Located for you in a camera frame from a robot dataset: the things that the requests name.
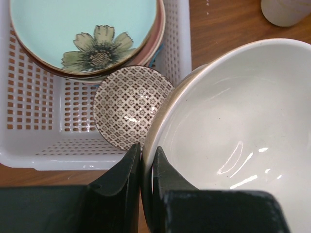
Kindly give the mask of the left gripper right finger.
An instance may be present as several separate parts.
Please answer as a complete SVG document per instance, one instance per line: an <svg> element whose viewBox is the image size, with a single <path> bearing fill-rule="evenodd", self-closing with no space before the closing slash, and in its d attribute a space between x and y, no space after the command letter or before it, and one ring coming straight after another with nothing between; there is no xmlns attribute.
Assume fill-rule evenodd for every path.
<svg viewBox="0 0 311 233"><path fill-rule="evenodd" d="M279 203L262 191L199 190L158 147L153 164L155 233L288 233Z"/></svg>

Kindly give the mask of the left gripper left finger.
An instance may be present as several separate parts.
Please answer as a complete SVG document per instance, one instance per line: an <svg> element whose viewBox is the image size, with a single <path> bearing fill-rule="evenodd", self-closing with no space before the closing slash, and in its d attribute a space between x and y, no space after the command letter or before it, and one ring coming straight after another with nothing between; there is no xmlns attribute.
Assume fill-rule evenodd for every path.
<svg viewBox="0 0 311 233"><path fill-rule="evenodd" d="M87 185L3 187L3 233L136 233L140 144Z"/></svg>

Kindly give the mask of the white perforated plastic basket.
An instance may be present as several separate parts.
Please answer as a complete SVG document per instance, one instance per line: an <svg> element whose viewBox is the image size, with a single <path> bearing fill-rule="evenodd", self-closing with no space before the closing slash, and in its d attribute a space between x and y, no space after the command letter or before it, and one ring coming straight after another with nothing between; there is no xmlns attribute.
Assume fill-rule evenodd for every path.
<svg viewBox="0 0 311 233"><path fill-rule="evenodd" d="M32 62L16 40L9 2L0 3L0 162L43 171L110 169L125 152L96 128L98 86L53 75ZM176 86L192 69L190 4L163 3L164 47L153 68Z"/></svg>

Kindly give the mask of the small brown patterned bowl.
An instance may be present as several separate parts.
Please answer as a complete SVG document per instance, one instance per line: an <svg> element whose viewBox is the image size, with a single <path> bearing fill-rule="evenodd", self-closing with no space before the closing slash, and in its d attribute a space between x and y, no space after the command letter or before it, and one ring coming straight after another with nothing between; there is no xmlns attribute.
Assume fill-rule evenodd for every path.
<svg viewBox="0 0 311 233"><path fill-rule="evenodd" d="M144 144L158 109L173 89L164 75L150 67L128 66L112 72L94 95L97 130L120 150Z"/></svg>

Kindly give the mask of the white bowl patterned inside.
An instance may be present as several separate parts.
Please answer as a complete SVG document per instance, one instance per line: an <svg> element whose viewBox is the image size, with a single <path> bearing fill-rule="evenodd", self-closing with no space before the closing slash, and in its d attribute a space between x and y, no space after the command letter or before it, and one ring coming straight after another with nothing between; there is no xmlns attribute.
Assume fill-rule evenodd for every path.
<svg viewBox="0 0 311 233"><path fill-rule="evenodd" d="M158 147L194 187L266 191L293 233L310 232L310 44L277 38L243 45L195 69L171 93L142 151L149 226Z"/></svg>

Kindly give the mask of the blue polka dot plate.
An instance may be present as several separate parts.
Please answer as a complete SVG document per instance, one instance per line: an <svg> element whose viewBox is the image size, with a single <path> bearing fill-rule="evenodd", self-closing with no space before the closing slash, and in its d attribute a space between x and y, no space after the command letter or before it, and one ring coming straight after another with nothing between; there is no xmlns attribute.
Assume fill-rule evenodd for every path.
<svg viewBox="0 0 311 233"><path fill-rule="evenodd" d="M157 51L155 52L155 54L153 55L153 57L151 58L150 62L148 63L148 67L155 67L156 58L159 55L159 53L162 51L163 47L164 47L164 44L162 43L157 49Z"/></svg>

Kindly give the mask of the pink and cream plate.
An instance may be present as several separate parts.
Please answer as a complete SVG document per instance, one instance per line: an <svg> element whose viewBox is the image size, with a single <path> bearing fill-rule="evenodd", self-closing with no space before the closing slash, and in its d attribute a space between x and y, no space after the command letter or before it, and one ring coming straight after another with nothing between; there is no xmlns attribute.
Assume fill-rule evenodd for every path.
<svg viewBox="0 0 311 233"><path fill-rule="evenodd" d="M148 41L141 53L126 65L144 65L158 49L164 34L165 9L161 0L101 0L92 16L93 33L79 33L78 54L62 58L64 68L104 73L127 62Z"/></svg>

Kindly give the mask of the mint green flower plate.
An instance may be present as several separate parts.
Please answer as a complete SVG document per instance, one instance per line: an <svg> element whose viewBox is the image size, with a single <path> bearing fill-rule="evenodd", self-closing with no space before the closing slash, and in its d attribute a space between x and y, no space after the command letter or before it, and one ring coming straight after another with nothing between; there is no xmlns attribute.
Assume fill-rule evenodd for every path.
<svg viewBox="0 0 311 233"><path fill-rule="evenodd" d="M155 0L12 0L10 17L25 50L67 76L102 74L146 44Z"/></svg>

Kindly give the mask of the pink mug purple interior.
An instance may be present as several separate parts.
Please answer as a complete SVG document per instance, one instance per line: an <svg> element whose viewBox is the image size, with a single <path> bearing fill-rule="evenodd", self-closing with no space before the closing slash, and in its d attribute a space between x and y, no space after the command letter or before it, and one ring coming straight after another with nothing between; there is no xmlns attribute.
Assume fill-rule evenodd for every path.
<svg viewBox="0 0 311 233"><path fill-rule="evenodd" d="M290 27L311 14L311 0L261 0L264 17L279 27Z"/></svg>

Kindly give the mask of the dark red rimmed plate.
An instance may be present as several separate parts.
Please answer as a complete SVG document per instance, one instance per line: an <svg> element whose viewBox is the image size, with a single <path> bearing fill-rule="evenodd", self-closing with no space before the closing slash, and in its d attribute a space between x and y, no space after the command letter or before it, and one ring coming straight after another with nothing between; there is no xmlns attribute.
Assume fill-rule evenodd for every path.
<svg viewBox="0 0 311 233"><path fill-rule="evenodd" d="M127 62L123 63L122 65L119 65L115 68L112 68L108 71L105 71L104 73L98 73L98 74L94 74L94 75L90 75L90 76L77 76L77 75L73 75L73 76L69 76L68 74L61 72L61 71L57 71L56 69L50 68L48 66L46 66L45 64L43 64L41 61L39 61L38 59L36 59L29 51L27 51L27 49L24 47L23 43L20 41L20 39L16 36L16 40L19 43L20 47L22 48L22 50L27 54L27 56L30 58L30 60L32 62L34 62L37 66L39 66L40 68L42 68L45 71L48 71L49 73L52 73L53 75L57 75L59 77L63 77L63 78L67 78L67 79L77 79L77 80L89 80L89 79L95 79L95 78L99 78L99 77L103 77L103 76L107 76L110 73L112 73L113 71L116 71L117 69L124 67L126 64L130 63L132 60L134 60L134 58L136 56L138 56L141 51L145 48L145 46L149 43L148 41L138 50L138 52L131 57Z"/></svg>

